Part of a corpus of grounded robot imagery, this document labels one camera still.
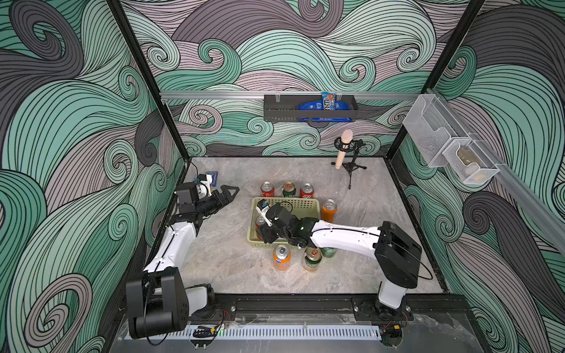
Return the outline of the red cola can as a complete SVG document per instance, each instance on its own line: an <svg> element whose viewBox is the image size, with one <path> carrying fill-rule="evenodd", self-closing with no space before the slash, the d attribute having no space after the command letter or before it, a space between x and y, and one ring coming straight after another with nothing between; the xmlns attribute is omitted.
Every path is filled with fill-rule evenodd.
<svg viewBox="0 0 565 353"><path fill-rule="evenodd" d="M262 238L262 236L261 236L261 233L260 233L260 227L261 227L263 224L265 224L265 219L263 218L263 216L261 216L261 215L257 216L257 218L255 219L255 234L256 234L256 237L257 237L260 241L263 240L263 238Z"/></svg>
<svg viewBox="0 0 565 353"><path fill-rule="evenodd" d="M314 187L310 183L306 183L300 188L300 198L312 199L313 196L314 196Z"/></svg>
<svg viewBox="0 0 565 353"><path fill-rule="evenodd" d="M260 187L262 197L272 198L275 197L275 187L271 182L264 182Z"/></svg>

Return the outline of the orange soda can front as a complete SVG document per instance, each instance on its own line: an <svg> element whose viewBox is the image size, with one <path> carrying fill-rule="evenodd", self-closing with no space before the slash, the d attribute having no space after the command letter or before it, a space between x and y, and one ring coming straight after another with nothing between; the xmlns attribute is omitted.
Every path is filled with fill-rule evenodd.
<svg viewBox="0 0 565 353"><path fill-rule="evenodd" d="M285 271L291 263L291 250L285 245L279 245L273 251L273 265L278 271Z"/></svg>

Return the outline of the orange soda can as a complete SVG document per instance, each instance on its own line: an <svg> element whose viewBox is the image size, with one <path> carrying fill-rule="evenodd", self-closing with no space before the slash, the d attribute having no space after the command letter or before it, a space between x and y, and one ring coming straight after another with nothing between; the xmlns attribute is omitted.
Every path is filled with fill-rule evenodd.
<svg viewBox="0 0 565 353"><path fill-rule="evenodd" d="M338 210L337 204L333 199L327 199L321 209L321 218L323 221L333 223L335 214Z"/></svg>
<svg viewBox="0 0 565 353"><path fill-rule="evenodd" d="M273 251L273 265L278 271L285 271L291 263L291 250L285 245L279 245Z"/></svg>

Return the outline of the green gold-top can front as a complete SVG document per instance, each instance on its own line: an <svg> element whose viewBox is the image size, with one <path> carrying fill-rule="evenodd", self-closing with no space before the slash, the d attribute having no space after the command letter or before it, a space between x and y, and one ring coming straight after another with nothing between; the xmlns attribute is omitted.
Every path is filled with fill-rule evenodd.
<svg viewBox="0 0 565 353"><path fill-rule="evenodd" d="M322 252L316 247L307 247L303 257L303 267L308 272L315 272L319 269L322 261Z"/></svg>

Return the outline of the green gold-top can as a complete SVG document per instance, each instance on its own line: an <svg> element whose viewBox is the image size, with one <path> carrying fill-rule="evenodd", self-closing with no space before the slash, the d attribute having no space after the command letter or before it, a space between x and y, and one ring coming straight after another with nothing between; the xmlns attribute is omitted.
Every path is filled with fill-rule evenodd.
<svg viewBox="0 0 565 353"><path fill-rule="evenodd" d="M322 261L322 252L316 247L307 247L303 257L303 267L308 272L315 272L319 269Z"/></svg>
<svg viewBox="0 0 565 353"><path fill-rule="evenodd" d="M294 185L294 183L292 183L292 182L286 182L286 183L283 185L283 188L282 188L282 189L283 189L283 190L282 190L282 191L283 191L283 192L282 192L282 193L283 193L282 195L283 195L285 198L294 198L294 197L296 196L297 189L296 189L296 186Z"/></svg>

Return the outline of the green soda can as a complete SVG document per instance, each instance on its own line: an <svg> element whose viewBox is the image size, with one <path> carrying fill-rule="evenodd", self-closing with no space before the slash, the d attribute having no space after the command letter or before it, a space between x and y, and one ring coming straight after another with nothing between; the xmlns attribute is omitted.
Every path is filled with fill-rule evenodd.
<svg viewBox="0 0 565 353"><path fill-rule="evenodd" d="M320 250L321 250L322 256L327 257L327 258L334 257L335 254L338 251L336 248L331 248L331 247L321 248Z"/></svg>

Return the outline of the orange soda can back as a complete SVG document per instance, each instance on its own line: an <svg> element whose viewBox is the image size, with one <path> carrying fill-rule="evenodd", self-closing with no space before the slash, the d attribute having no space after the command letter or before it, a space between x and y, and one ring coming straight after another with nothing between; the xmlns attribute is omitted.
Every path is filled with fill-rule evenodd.
<svg viewBox="0 0 565 353"><path fill-rule="evenodd" d="M337 204L333 199L327 199L321 209L321 218L323 221L333 223L335 214L338 210Z"/></svg>

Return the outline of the green gold-top can back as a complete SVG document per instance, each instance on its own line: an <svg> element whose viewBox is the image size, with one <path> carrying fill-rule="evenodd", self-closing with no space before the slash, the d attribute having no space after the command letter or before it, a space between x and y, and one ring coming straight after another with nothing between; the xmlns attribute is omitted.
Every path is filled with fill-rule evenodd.
<svg viewBox="0 0 565 353"><path fill-rule="evenodd" d="M283 192L282 192L282 193L283 193L282 195L283 195L285 198L294 198L294 197L296 196L297 189L296 189L296 186L294 185L294 183L292 183L292 182L286 182L286 183L283 185L283 188L282 188L282 189L283 189L283 190L282 190L282 191L283 191Z"/></svg>

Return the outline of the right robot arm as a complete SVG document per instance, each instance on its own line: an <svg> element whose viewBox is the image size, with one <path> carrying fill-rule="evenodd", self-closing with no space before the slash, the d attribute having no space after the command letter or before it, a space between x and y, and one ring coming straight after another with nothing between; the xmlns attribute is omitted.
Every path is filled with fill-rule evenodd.
<svg viewBox="0 0 565 353"><path fill-rule="evenodd" d="M415 289L422 265L422 247L393 222L379 227L353 227L321 219L297 218L281 203L257 202L256 211L265 223L259 226L263 242L284 239L300 248L334 248L374 258L385 279L378 291L378 310L399 313L409 289Z"/></svg>

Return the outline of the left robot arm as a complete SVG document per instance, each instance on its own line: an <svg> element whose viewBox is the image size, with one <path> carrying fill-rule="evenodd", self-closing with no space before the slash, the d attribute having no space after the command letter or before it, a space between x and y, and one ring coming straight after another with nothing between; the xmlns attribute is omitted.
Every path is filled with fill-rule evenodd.
<svg viewBox="0 0 565 353"><path fill-rule="evenodd" d="M178 213L166 226L156 255L126 284L129 335L147 341L179 332L191 316L213 316L215 294L210 284L186 288L180 274L191 244L205 219L233 202L238 187L211 190L208 182L187 182L175 191Z"/></svg>

